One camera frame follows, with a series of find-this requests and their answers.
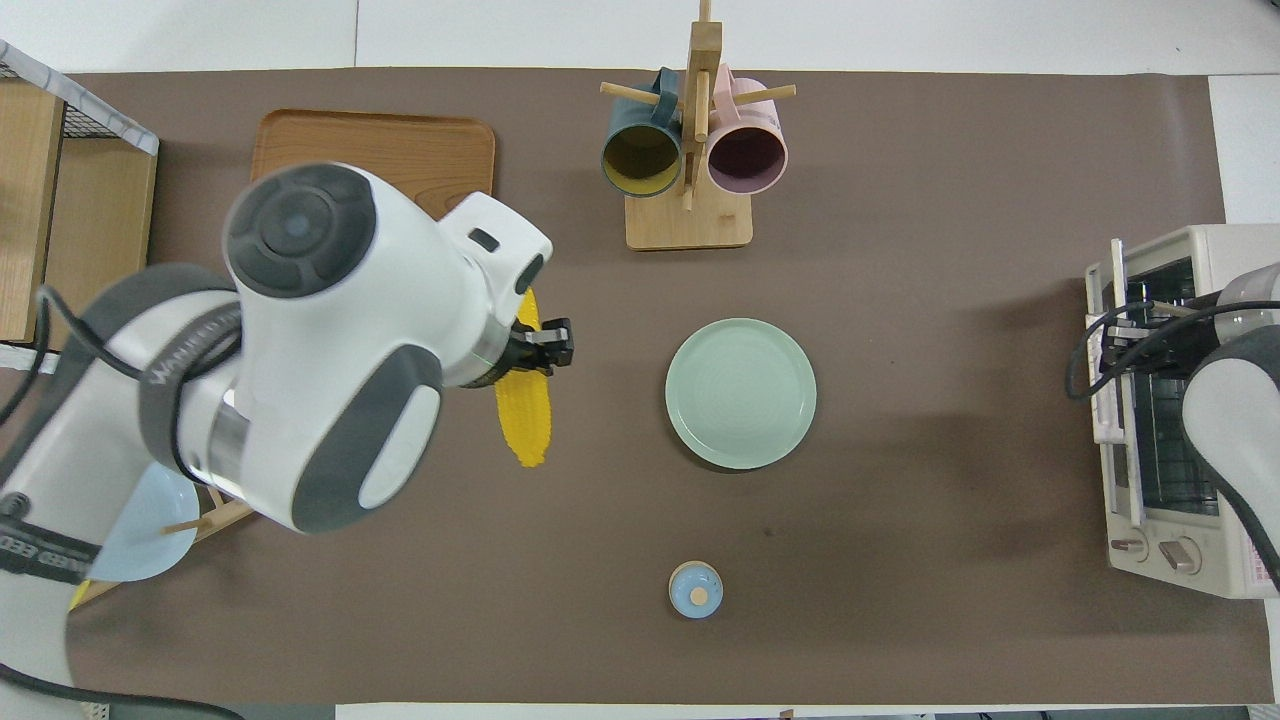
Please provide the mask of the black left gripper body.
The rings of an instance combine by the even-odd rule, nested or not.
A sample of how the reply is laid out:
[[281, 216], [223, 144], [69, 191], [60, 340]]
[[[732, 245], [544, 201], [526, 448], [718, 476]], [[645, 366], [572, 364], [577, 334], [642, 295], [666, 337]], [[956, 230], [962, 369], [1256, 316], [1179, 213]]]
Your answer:
[[541, 346], [530, 340], [535, 334], [530, 325], [512, 325], [508, 340], [498, 359], [498, 375], [507, 375], [512, 372], [535, 372], [549, 375], [549, 365], [545, 363]]

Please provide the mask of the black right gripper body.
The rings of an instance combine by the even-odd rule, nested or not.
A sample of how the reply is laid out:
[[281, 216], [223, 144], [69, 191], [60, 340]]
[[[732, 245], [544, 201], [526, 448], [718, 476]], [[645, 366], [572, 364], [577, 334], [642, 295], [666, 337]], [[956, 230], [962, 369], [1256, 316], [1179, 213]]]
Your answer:
[[1152, 300], [1144, 310], [1140, 325], [1152, 331], [1157, 338], [1146, 346], [1146, 351], [1213, 351], [1221, 345], [1212, 316], [1199, 316], [1184, 322], [1197, 313], [1207, 313], [1216, 307], [1220, 292], [1207, 293], [1194, 299], [1161, 301]]

